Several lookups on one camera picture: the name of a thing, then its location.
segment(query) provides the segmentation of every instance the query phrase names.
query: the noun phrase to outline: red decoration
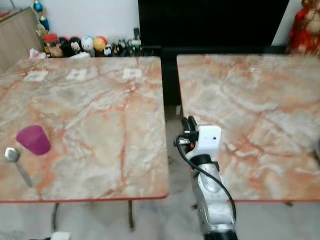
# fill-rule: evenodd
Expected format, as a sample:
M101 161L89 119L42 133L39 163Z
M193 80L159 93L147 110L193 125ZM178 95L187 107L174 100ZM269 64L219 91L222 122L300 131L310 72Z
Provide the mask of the red decoration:
M290 32L288 49L293 54L320 53L320 0L303 0Z

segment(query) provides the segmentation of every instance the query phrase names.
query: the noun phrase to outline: floor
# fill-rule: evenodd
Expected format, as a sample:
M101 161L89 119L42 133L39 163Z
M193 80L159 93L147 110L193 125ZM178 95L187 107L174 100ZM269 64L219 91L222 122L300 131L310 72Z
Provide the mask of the floor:
M170 194L134 202L135 231L128 228L127 202L62 203L59 231L73 240L201 240L188 166L173 146L181 130L174 107L166 108ZM318 240L320 203L237 203L239 240ZM53 204L0 204L0 240L44 239L51 235Z

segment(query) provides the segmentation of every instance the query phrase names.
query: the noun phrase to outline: purple cup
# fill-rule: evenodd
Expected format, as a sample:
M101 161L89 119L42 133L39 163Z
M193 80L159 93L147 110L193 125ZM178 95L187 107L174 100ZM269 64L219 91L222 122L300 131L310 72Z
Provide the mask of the purple cup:
M15 139L37 156L46 154L51 148L45 131L39 125L27 126L18 133Z

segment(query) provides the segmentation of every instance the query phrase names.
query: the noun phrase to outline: white label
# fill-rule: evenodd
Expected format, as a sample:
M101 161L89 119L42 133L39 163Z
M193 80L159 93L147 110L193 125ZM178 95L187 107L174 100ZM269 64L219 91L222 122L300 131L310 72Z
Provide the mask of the white label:
M125 68L123 70L123 79L136 79L141 78L142 71L139 68Z
M72 69L65 79L83 81L86 79L86 75L87 75L87 69L85 68L80 70Z
M48 71L30 71L23 80L26 82L42 82L47 74Z

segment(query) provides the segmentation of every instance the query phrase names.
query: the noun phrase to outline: tv screen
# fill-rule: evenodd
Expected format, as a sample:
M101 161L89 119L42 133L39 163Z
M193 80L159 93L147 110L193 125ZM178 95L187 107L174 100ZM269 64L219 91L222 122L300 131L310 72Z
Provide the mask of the tv screen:
M138 0L144 46L269 46L289 0Z

